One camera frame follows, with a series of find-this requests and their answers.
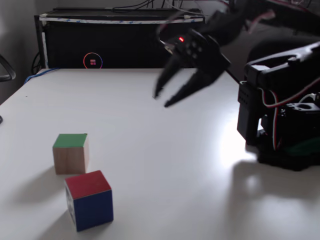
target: table surface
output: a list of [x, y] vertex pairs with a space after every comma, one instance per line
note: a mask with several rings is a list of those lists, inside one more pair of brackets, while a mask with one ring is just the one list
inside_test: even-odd
[[[255, 162], [227, 74], [166, 109], [193, 70], [155, 101], [159, 71], [58, 70], [0, 106], [0, 239], [318, 240], [320, 169]], [[53, 166], [60, 133], [88, 133], [88, 171], [112, 187], [113, 223], [75, 231]]]

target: white wire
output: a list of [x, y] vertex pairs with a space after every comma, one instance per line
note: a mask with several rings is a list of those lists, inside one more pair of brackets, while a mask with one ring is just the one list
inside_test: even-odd
[[312, 98], [313, 101], [315, 101], [315, 100], [316, 100], [316, 95], [315, 95], [314, 93], [310, 93], [310, 94], [308, 94], [308, 95], [305, 95], [305, 96], [299, 101], [299, 103], [303, 103], [304, 100], [306, 100], [307, 98]]
[[[270, 92], [272, 93], [273, 98], [274, 98], [274, 103], [276, 104], [278, 102], [278, 97], [273, 91], [270, 91]], [[277, 150], [277, 117], [278, 117], [278, 111], [279, 111], [279, 109], [276, 107], [274, 109], [273, 128], [272, 128], [273, 150]]]
[[320, 81], [320, 77], [317, 78], [316, 80], [314, 80], [312, 83], [310, 83], [309, 85], [307, 85], [304, 89], [302, 89], [301, 91], [299, 91], [298, 93], [296, 93], [295, 95], [281, 101], [281, 102], [278, 102], [277, 104], [267, 104], [266, 101], [265, 101], [265, 91], [262, 89], [262, 88], [258, 88], [262, 91], [262, 102], [263, 104], [269, 108], [269, 109], [272, 109], [272, 108], [277, 108], [277, 107], [280, 107], [282, 105], [285, 105], [289, 102], [291, 102], [292, 100], [295, 100], [296, 98], [298, 98], [301, 94], [303, 94], [305, 91], [307, 91], [309, 88], [311, 88], [313, 85], [317, 84], [318, 82]]
[[198, 14], [198, 15], [203, 15], [203, 16], [211, 16], [211, 15], [207, 15], [207, 14], [204, 14], [204, 13], [200, 13], [200, 12], [193, 12], [193, 11], [187, 11], [187, 10], [184, 10], [184, 9], [181, 9], [179, 7], [176, 7], [176, 6], [173, 6], [169, 0], [165, 0], [166, 4], [169, 5], [170, 7], [174, 8], [174, 9], [177, 9], [177, 10], [180, 10], [181, 12], [185, 12], [185, 13], [189, 13], [189, 14]]

